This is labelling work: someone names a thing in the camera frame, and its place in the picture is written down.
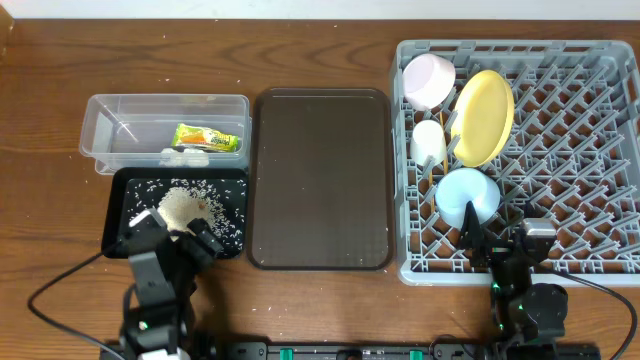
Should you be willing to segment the pile of rice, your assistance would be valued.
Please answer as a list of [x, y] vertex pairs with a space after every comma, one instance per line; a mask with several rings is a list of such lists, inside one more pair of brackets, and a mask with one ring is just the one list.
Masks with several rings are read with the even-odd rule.
[[223, 244], [224, 258], [244, 248], [248, 183], [245, 179], [133, 179], [126, 185], [121, 225], [155, 208], [170, 231], [188, 230], [193, 219], [203, 218]]

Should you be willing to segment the green yellow snack wrapper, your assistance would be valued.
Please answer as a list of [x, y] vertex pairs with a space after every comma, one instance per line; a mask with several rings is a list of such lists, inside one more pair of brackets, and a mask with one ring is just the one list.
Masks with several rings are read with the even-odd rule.
[[176, 128], [171, 146], [207, 152], [235, 152], [239, 146], [239, 137], [212, 128], [180, 123]]

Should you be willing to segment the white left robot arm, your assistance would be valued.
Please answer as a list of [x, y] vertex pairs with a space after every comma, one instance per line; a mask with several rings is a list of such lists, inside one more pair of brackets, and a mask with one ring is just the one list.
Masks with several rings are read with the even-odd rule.
[[134, 275], [123, 299], [119, 343], [126, 359], [214, 359], [214, 337], [195, 329], [195, 278], [213, 264], [222, 244], [208, 223], [169, 231], [155, 219], [121, 237]]

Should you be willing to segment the blue plate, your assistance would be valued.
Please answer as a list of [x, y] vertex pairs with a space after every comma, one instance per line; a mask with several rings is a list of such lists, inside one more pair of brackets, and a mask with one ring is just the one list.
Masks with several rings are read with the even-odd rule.
[[437, 184], [436, 209], [450, 227], [463, 225], [466, 205], [471, 202], [480, 224], [489, 221], [500, 204], [497, 183], [473, 168], [459, 168], [444, 176]]

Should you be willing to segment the white cup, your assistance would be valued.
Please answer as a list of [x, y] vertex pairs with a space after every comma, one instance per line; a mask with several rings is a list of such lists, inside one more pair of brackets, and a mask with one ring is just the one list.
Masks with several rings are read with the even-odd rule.
[[436, 121], [423, 120], [417, 123], [412, 131], [411, 159], [420, 166], [424, 166], [429, 157], [436, 164], [442, 163], [442, 134], [441, 125]]

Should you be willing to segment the white tissue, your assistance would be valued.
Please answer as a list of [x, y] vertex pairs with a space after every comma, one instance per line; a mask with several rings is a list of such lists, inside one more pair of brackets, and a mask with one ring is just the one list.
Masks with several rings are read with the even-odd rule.
[[207, 167], [209, 156], [199, 149], [165, 148], [160, 153], [159, 165], [164, 167]]

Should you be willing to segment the white bowl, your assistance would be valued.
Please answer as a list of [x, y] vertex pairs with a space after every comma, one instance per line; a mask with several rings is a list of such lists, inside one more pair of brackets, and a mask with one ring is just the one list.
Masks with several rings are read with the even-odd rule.
[[416, 111], [439, 106], [454, 86], [454, 65], [439, 56], [423, 54], [414, 58], [402, 73], [404, 97]]

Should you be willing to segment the yellow plate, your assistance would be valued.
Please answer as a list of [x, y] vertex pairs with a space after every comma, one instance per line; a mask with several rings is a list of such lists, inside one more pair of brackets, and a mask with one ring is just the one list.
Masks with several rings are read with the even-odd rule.
[[514, 122], [509, 83], [498, 72], [483, 70], [463, 87], [454, 107], [451, 137], [458, 136], [455, 157], [465, 167], [479, 167], [503, 149]]

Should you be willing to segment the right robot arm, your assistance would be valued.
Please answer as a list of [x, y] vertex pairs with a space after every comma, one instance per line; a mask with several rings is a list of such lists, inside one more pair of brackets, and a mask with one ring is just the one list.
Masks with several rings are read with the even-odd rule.
[[557, 284], [534, 283], [530, 269], [548, 258], [556, 229], [546, 218], [525, 218], [509, 240], [487, 237], [472, 202], [465, 207], [458, 248], [492, 278], [491, 312], [500, 335], [474, 351], [476, 359], [557, 359], [565, 335], [568, 294]]

